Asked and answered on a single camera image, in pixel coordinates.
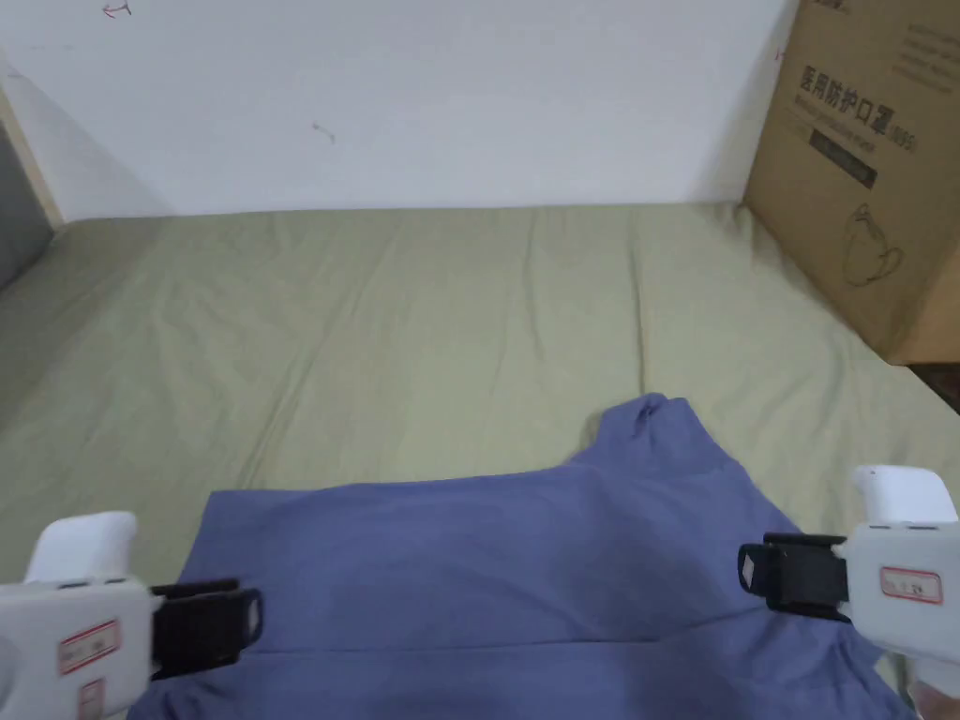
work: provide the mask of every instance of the brown cardboard box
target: brown cardboard box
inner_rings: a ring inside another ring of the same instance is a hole
[[[803,0],[746,203],[886,360],[960,362],[960,0]]]

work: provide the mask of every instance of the blue shirt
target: blue shirt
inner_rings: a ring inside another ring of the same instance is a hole
[[[130,718],[913,717],[850,626],[741,589],[769,531],[796,528],[656,395],[558,468],[218,492],[182,580],[260,588],[263,637]]]

